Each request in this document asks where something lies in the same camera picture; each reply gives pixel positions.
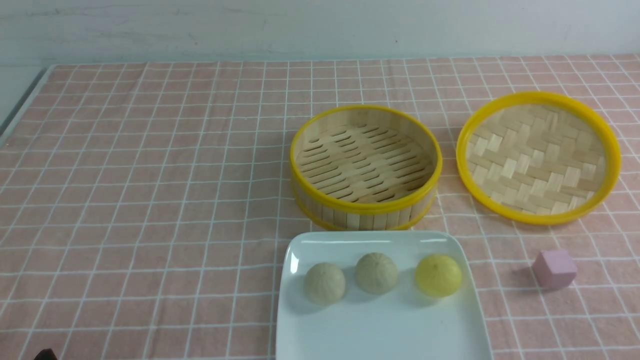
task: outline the yellow rim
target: yellow rim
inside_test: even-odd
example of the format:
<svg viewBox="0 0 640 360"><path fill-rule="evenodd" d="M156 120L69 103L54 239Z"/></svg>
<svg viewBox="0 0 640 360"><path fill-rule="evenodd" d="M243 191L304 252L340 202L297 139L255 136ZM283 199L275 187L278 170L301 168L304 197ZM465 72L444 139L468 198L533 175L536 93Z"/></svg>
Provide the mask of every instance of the yellow rim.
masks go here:
<svg viewBox="0 0 640 360"><path fill-rule="evenodd" d="M301 134L314 122L319 119L331 115L332 113L337 113L338 111L346 111L353 109L375 109L381 111L388 111L394 113L396 115L402 116L405 119L413 122L417 126L419 126L431 139L433 145L436 149L436 167L433 175L429 180L422 185L418 190L415 190L413 193L403 197L402 199L397 199L389 202L384 202L381 204L354 204L352 202L346 202L343 200L338 200L336 198L330 197L316 190L305 178L302 176L298 168L296 167L296 159L294 154L294 148L298 140L300 139ZM442 153L440 152L440 146L436 141L435 136L427 129L426 126L422 125L418 120L415 120L411 116L390 108L386 108L383 106L375 106L375 105L352 105L352 106L343 106L341 108L335 108L332 110L325 111L321 113L311 120L309 120L304 126L298 130L296 136L293 137L293 141L291 142L291 150L289 151L289 163L291 164L291 173L293 175L294 181L297 181L298 184L302 187L303 191L311 196L314 200L320 202L322 205L333 208L337 211L342 211L345 213L354 213L359 215L378 215L383 213L388 213L391 211L397 211L399 209L407 208L416 202L420 201L438 182L438 178L440 177L440 173L442 172Z"/></svg>
<svg viewBox="0 0 640 360"><path fill-rule="evenodd" d="M329 222L326 222L324 220L322 220L321 218L311 214L311 212L309 210L307 210L307 208L305 208L302 203L300 202L299 198L298 198L298 194L296 193L295 189L293 190L293 198L296 199L296 203L298 204L298 207L300 208L300 210L302 210L302 212L311 220L313 221L316 225L318 225L319 227L324 228L325 230L329 230L329 231L350 231L349 229L343 229L341 227L337 227L336 225L333 225ZM414 226L415 224L418 224L420 222L420 220L422 220L422 218L424 218L425 215L427 215L427 213L429 212L429 209L431 208L431 205L433 205L433 201L436 199L436 196L434 195L431 200L429 200L429 203L427 204L427 207L424 208L424 211L422 213L419 213L418 216L416 216L413 220L402 224L400 226L391 228L391 229L387 229L389 231L395 231L395 230L407 230L407 229L411 229L412 226Z"/></svg>
<svg viewBox="0 0 640 360"><path fill-rule="evenodd" d="M582 206L575 208L566 213L556 215L531 215L509 209L487 196L471 178L467 167L467 143L476 128L491 114L521 104L545 104L556 106L565 111L569 111L580 117L585 123L589 124L594 132L600 137L605 148L605 156L607 158L607 177L604 179L600 189L585 202ZM458 145L456 148L456 162L458 163L458 172L469 192L483 205L492 211L526 224L534 225L556 225L573 221L582 217L595 209L613 190L620 174L621 154L616 135L607 125L605 120L600 117L591 108L579 101L569 97L551 94L547 92L522 92L511 94L484 105L480 110L471 116L462 132L458 137Z"/></svg>

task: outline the white wall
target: white wall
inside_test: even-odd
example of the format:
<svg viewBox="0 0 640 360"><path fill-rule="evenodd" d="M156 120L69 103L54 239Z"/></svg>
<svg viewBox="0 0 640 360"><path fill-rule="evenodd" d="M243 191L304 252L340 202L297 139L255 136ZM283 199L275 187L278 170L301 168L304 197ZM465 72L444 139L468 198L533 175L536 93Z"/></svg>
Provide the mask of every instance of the white wall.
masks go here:
<svg viewBox="0 0 640 360"><path fill-rule="evenodd" d="M0 64L640 52L638 0L0 0Z"/></svg>

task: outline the pink cube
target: pink cube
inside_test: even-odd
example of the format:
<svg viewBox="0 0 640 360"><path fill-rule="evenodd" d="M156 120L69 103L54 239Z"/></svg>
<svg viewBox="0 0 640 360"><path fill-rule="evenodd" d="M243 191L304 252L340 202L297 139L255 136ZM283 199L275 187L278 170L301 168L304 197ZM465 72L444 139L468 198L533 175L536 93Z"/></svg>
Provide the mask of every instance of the pink cube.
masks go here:
<svg viewBox="0 0 640 360"><path fill-rule="evenodd" d="M564 249L541 251L531 268L540 286L549 289L571 285L578 271L573 258Z"/></svg>

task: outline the dark object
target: dark object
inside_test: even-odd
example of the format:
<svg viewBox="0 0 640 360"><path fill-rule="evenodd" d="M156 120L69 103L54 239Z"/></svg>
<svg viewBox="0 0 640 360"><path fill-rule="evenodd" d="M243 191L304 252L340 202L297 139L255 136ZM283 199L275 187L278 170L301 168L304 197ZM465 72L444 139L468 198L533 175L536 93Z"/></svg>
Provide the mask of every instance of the dark object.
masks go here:
<svg viewBox="0 0 640 360"><path fill-rule="evenodd" d="M53 353L53 350L46 348L36 355L34 360L58 360L56 354Z"/></svg>

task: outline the white plate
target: white plate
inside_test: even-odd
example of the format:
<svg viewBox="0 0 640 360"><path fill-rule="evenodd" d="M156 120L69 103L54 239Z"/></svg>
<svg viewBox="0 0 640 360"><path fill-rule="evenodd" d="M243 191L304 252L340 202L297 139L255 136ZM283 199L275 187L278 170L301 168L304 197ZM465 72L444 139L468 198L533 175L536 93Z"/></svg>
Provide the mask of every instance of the white plate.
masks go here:
<svg viewBox="0 0 640 360"><path fill-rule="evenodd" d="M354 267L368 252L391 257L401 271L398 285L374 296L362 291ZM413 272L428 254L447 254L462 269L460 290L427 299ZM316 263L338 265L347 277L344 298L314 305L303 292ZM433 231L318 232L291 241L282 270L276 360L491 360L493 359L471 271L460 244Z"/></svg>

